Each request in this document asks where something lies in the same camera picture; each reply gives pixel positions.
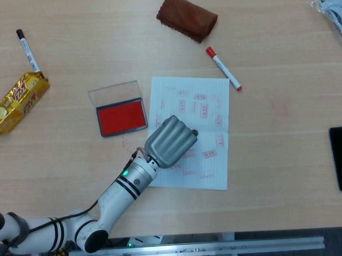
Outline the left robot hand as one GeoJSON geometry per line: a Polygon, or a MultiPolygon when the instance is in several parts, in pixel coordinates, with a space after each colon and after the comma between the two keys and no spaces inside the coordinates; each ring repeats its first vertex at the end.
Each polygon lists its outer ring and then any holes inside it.
{"type": "Polygon", "coordinates": [[[198,141],[198,134],[172,115],[150,135],[144,149],[159,168],[170,168],[198,141]]]}

